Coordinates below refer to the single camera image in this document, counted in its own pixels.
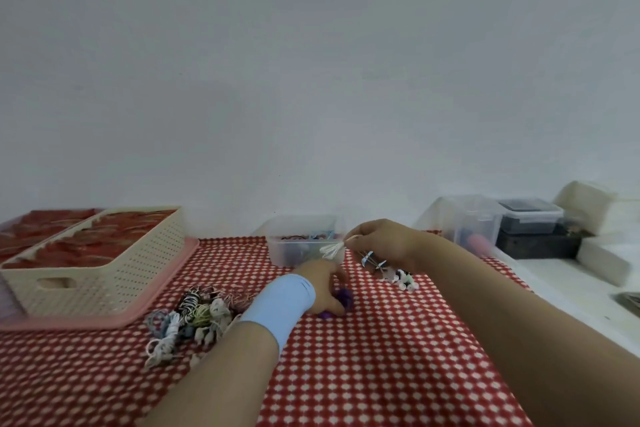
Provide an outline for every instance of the basket handle hole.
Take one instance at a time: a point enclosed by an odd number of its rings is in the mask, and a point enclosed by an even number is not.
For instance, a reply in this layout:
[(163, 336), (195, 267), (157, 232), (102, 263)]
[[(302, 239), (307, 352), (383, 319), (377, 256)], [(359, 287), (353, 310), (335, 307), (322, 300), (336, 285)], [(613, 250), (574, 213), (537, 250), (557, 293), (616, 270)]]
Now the basket handle hole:
[(75, 289), (77, 283), (69, 277), (39, 278), (38, 286), (41, 289)]

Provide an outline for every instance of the purple object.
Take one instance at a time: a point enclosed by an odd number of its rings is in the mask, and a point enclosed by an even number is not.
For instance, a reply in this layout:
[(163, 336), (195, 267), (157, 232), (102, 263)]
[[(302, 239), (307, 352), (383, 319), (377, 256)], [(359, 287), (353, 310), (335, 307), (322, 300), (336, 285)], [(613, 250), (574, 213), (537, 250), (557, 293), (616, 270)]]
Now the purple object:
[[(344, 306), (344, 309), (348, 312), (353, 308), (353, 293), (349, 289), (339, 289), (336, 293), (333, 294), (333, 297), (338, 299), (340, 304)], [(322, 311), (318, 314), (318, 318), (320, 319), (329, 319), (332, 318), (333, 314), (328, 310)]]

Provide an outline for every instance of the red polka dot tablecloth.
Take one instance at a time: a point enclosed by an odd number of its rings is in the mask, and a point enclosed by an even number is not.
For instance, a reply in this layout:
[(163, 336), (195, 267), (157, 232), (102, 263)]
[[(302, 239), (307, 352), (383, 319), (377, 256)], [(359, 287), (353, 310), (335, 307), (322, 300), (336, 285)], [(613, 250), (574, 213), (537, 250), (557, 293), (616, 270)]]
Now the red polka dot tablecloth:
[[(498, 261), (490, 266), (524, 286)], [(349, 255), (354, 310), (305, 316), (276, 366), (258, 425), (528, 426), (518, 402), (427, 277), (414, 293), (370, 277)], [(284, 273), (263, 238), (201, 241), (152, 309), (196, 285), (258, 292)], [(0, 426), (134, 426), (202, 349), (144, 371), (148, 329), (0, 334)]]

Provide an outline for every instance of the white shelf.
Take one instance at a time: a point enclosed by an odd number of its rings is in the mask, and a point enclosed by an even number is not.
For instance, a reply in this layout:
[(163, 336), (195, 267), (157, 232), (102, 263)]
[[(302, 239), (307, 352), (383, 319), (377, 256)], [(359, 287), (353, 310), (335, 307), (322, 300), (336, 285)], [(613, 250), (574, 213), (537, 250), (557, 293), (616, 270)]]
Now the white shelf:
[(640, 357), (640, 317), (613, 295), (624, 292), (578, 262), (561, 259), (516, 261), (500, 250), (497, 259), (508, 264), (540, 297)]

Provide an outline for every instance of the hand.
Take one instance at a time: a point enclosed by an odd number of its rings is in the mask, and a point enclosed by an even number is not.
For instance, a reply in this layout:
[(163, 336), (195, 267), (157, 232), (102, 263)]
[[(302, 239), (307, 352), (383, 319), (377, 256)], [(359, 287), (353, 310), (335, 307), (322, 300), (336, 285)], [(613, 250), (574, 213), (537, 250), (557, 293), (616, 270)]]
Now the hand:
[(373, 252), (379, 261), (386, 260), (395, 269), (412, 274), (425, 273), (420, 252), (439, 246), (446, 240), (432, 233), (414, 230), (391, 220), (367, 221), (346, 234), (344, 245), (353, 252)]
[(340, 265), (328, 260), (313, 260), (296, 268), (292, 273), (306, 278), (316, 290), (316, 301), (307, 312), (320, 314), (328, 310), (336, 316), (344, 315), (344, 307), (333, 297), (333, 277), (340, 283), (349, 281), (347, 272)]

